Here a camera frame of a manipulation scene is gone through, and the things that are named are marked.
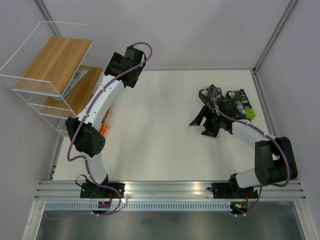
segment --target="white wire rack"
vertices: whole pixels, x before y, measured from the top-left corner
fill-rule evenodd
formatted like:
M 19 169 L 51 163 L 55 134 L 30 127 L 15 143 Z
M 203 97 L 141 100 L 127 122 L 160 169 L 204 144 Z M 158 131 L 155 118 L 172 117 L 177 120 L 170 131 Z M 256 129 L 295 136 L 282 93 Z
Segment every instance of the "white wire rack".
M 44 46 L 52 37 L 91 40 L 92 36 L 87 25 L 67 22 L 41 21 L 24 41 L 13 56 L 0 68 L 0 79 L 23 98 L 35 111 L 37 111 L 60 134 L 66 135 L 65 122 L 68 117 L 75 117 L 76 113 L 62 98 L 63 92 L 57 90 L 54 84 L 47 79 L 33 79 L 24 76 L 30 64 L 39 55 Z M 91 43 L 85 52 L 80 65 L 99 67 L 102 65 L 97 51 Z M 49 97 L 60 98 L 63 107 L 46 105 Z

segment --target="packaged box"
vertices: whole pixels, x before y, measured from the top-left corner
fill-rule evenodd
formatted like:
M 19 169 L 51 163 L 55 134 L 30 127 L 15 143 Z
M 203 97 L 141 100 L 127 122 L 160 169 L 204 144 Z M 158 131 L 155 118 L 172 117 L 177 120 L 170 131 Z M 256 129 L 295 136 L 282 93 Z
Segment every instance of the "packaged box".
M 215 90 L 215 85 L 211 84 L 210 86 L 207 86 L 203 89 L 201 89 L 199 91 L 199 98 L 201 99 L 201 101 L 211 110 L 213 110 L 215 108 L 214 105 L 214 90 Z M 221 101 L 224 100 L 225 97 L 222 96 L 222 98 L 220 98 L 220 92 L 218 91 L 218 93 L 215 96 L 216 101 Z
M 245 90 L 239 89 L 239 90 L 233 90 L 228 91 L 225 95 L 225 98 L 227 100 L 235 100 L 237 104 L 237 109 L 239 112 L 243 115 L 245 115 L 249 120 L 254 119 L 256 116 L 255 111 L 253 110 L 249 99 L 245 93 Z

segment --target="wooden board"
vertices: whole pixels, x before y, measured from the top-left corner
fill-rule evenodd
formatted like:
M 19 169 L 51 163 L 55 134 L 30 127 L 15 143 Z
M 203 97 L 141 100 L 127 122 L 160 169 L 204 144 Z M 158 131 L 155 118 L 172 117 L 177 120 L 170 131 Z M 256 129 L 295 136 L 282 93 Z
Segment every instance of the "wooden board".
M 64 98 L 76 114 L 80 113 L 89 102 L 93 90 L 103 70 L 101 67 L 94 66 L 81 65 L 80 67 L 86 69 L 88 71 L 87 74 Z M 44 105 L 61 109 L 69 109 L 63 101 L 58 101 L 50 96 L 48 97 Z
M 50 81 L 60 94 L 66 89 L 71 77 L 90 47 L 91 40 L 52 36 L 23 73 L 23 78 Z M 30 81 L 20 79 L 19 89 L 29 89 Z M 31 89 L 47 89 L 48 84 L 32 82 Z

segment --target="orange object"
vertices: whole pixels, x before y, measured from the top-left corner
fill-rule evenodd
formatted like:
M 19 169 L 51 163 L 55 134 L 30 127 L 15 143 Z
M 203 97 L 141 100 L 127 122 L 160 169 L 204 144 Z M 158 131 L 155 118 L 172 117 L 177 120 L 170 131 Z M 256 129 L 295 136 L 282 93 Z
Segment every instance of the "orange object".
M 101 127 L 100 127 L 100 129 L 99 129 L 99 133 L 100 133 L 102 136 L 104 136 L 105 133 L 106 133 L 107 128 L 108 128 L 108 124 L 104 124 L 104 123 L 101 124 Z
M 105 133 L 106 133 L 106 131 L 107 131 L 107 128 L 108 128 L 108 124 L 106 124 L 106 120 L 107 120 L 107 117 L 108 117 L 108 115 L 109 115 L 109 113 L 110 113 L 110 108 L 111 108 L 111 107 L 109 107 L 108 111 L 106 111 L 106 113 L 105 113 L 105 115 L 104 115 L 104 117 L 103 117 L 103 119 L 102 119 L 102 121 L 101 121 L 99 133 L 100 133 L 102 136 L 105 135 Z

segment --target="white floor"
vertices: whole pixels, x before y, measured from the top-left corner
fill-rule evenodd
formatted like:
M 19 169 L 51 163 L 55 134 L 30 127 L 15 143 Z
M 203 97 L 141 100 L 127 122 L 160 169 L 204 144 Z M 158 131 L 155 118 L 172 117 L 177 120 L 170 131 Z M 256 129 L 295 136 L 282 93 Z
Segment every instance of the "white floor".
M 108 117 L 103 164 L 112 181 L 216 181 L 254 167 L 254 150 L 220 130 L 217 138 L 189 126 L 203 103 L 200 89 L 211 84 L 244 89 L 256 113 L 252 121 L 267 131 L 249 70 L 143 71 L 134 89 L 127 87 Z M 54 180 L 86 174 L 82 160 L 67 161 L 65 138 Z

